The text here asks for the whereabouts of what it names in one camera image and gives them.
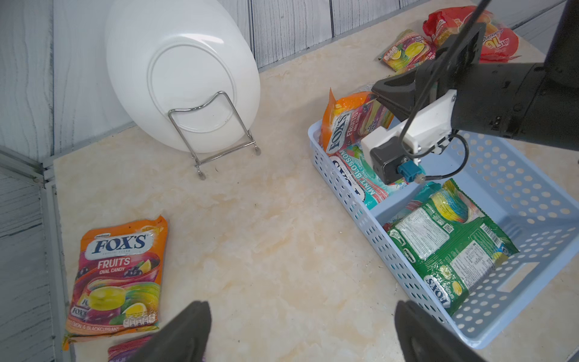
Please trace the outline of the light blue plastic basket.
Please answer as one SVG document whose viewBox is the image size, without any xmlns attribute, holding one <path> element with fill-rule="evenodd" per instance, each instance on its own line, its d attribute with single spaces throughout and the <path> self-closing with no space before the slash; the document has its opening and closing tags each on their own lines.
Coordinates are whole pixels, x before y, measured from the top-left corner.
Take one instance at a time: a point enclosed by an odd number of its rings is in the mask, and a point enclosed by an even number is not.
<svg viewBox="0 0 579 362">
<path fill-rule="evenodd" d="M 383 226 L 410 204 L 420 186 L 406 186 L 368 208 L 369 187 L 345 176 L 357 153 L 328 156 L 318 143 L 320 132 L 320 123 L 308 130 L 312 163 L 333 194 L 405 294 L 471 348 L 487 347 L 578 252 L 576 200 L 507 141 L 467 133 L 468 147 L 452 144 L 423 161 L 427 172 L 437 174 L 467 159 L 452 182 L 482 211 L 465 249 L 448 263 L 462 289 L 461 303 L 455 304 L 443 278 L 420 276 L 418 264 L 430 248 L 446 250 L 463 224 L 443 219 L 427 204 L 404 221 L 411 236 L 425 241 L 406 246 L 404 233 Z"/>
</svg>

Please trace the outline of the teal Fox's mint bag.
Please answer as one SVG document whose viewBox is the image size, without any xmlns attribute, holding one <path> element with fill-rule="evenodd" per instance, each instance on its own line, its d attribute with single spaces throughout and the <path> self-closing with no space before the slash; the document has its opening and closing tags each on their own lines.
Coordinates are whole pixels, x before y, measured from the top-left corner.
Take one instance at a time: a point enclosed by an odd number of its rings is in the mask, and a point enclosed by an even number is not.
<svg viewBox="0 0 579 362">
<path fill-rule="evenodd" d="M 369 210 L 408 185 L 404 178 L 385 184 L 366 162 L 359 144 L 330 155 L 330 161 Z"/>
<path fill-rule="evenodd" d="M 420 208 L 434 193 L 440 191 L 442 185 L 435 182 L 426 183 L 422 189 L 413 197 L 413 199 L 394 217 L 392 217 L 386 224 L 384 224 L 383 229 L 387 232 L 392 226 L 410 215 L 413 211 Z"/>
</svg>

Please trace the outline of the red Lot 100 candy bag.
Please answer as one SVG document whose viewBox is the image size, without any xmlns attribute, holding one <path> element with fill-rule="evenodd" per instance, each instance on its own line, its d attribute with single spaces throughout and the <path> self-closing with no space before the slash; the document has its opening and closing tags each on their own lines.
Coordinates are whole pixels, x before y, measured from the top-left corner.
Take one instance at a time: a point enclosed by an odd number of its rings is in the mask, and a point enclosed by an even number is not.
<svg viewBox="0 0 579 362">
<path fill-rule="evenodd" d="M 423 31 L 440 48 L 451 35 L 458 34 L 469 21 L 475 6 L 443 8 L 428 16 Z M 517 58 L 519 38 L 513 30 L 494 19 L 494 14 L 484 11 L 478 23 L 486 24 L 482 42 L 481 63 L 508 63 Z"/>
</svg>

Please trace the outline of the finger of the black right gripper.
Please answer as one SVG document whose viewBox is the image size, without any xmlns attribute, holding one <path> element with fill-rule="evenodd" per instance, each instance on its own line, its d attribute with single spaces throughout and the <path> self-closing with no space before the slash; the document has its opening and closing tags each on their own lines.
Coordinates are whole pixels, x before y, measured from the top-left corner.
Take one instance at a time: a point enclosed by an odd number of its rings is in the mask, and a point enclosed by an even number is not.
<svg viewBox="0 0 579 362">
<path fill-rule="evenodd" d="M 470 30 L 446 39 L 437 51 L 440 84 L 454 84 L 473 63 L 479 63 L 485 31 L 485 23 L 475 23 Z"/>
<path fill-rule="evenodd" d="M 422 110 L 444 96 L 453 84 L 440 84 L 437 60 L 427 60 L 404 74 L 377 81 L 371 92 L 377 101 L 402 122 L 416 108 Z"/>
</svg>

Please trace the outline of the orange Fox's fruits bag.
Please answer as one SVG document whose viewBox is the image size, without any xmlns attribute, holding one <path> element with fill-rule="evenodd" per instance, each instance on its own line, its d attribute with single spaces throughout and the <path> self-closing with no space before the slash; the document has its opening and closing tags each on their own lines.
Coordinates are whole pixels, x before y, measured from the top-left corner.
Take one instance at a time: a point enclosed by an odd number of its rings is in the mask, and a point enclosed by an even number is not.
<svg viewBox="0 0 579 362">
<path fill-rule="evenodd" d="M 319 144 L 327 155 L 332 155 L 358 143 L 379 127 L 389 128 L 393 120 L 394 114 L 371 91 L 336 99 L 330 90 Z"/>
<path fill-rule="evenodd" d="M 433 44 L 413 30 L 405 30 L 389 48 L 382 52 L 378 60 L 396 74 L 402 74 L 435 58 L 436 48 Z"/>
</svg>

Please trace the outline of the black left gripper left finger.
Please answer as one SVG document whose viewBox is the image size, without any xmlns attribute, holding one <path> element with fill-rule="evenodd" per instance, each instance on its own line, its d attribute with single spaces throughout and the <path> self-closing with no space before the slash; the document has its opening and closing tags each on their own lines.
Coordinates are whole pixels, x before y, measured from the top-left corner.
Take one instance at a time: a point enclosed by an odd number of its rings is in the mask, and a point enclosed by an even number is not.
<svg viewBox="0 0 579 362">
<path fill-rule="evenodd" d="M 207 301 L 194 301 L 152 336 L 128 361 L 205 361 L 212 315 Z"/>
</svg>

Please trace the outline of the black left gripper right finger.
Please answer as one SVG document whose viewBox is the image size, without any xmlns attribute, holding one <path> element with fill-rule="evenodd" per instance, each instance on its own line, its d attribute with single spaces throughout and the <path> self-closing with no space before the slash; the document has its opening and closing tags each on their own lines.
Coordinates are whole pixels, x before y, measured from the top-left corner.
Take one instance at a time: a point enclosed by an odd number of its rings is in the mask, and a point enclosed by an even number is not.
<svg viewBox="0 0 579 362">
<path fill-rule="evenodd" d="M 484 361 L 417 303 L 399 301 L 394 325 L 405 361 Z"/>
</svg>

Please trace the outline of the green Fox's spring tea bag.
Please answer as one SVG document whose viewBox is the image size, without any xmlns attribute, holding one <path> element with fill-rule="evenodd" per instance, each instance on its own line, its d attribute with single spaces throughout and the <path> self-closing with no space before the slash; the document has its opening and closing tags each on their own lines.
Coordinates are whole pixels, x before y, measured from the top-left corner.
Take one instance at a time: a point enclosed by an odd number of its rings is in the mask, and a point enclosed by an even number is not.
<svg viewBox="0 0 579 362">
<path fill-rule="evenodd" d="M 519 250 L 453 179 L 440 184 L 440 191 L 388 235 L 453 315 L 485 276 Z"/>
</svg>

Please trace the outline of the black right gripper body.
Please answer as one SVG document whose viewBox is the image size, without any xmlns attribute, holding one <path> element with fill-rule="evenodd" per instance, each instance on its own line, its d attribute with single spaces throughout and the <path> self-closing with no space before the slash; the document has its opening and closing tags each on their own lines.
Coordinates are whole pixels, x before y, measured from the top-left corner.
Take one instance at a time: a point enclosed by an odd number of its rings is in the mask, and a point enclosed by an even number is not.
<svg viewBox="0 0 579 362">
<path fill-rule="evenodd" d="M 476 64 L 456 80 L 451 125 L 460 131 L 576 151 L 578 82 L 540 63 Z"/>
</svg>

